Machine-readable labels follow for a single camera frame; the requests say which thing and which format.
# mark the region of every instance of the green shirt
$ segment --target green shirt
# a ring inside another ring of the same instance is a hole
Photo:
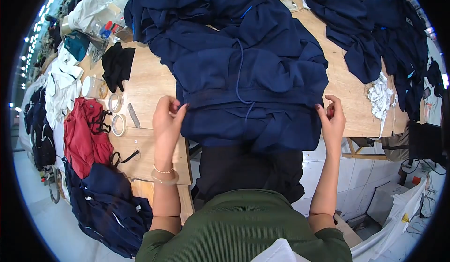
[[[177,235],[145,233],[136,262],[250,262],[279,238],[312,262],[352,261],[341,231],[326,228],[313,234],[306,218],[281,194],[234,190],[206,203]]]

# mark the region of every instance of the bracelet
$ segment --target bracelet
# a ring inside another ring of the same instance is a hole
[[[153,169],[156,170],[159,173],[170,173],[173,171],[173,163],[172,163],[172,168],[169,171],[160,171],[155,167],[155,164],[153,164]]]

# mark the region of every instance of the blue trim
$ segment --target blue trim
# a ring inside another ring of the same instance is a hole
[[[245,13],[240,17],[240,19],[242,19],[242,18],[245,16],[245,14],[247,14],[247,12],[248,12],[252,7],[253,7],[253,6],[250,6],[250,8],[248,8],[247,11],[245,11]]]

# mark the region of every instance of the red fabric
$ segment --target red fabric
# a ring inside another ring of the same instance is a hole
[[[88,124],[99,119],[103,106],[95,99],[75,99],[73,111],[64,121],[64,155],[80,179],[89,175],[92,164],[109,164],[114,147],[106,132],[98,132],[99,124]]]

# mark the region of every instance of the white lid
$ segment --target white lid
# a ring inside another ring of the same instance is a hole
[[[89,94],[90,89],[91,89],[91,78],[90,76],[87,76],[83,81],[82,96],[86,97]]]

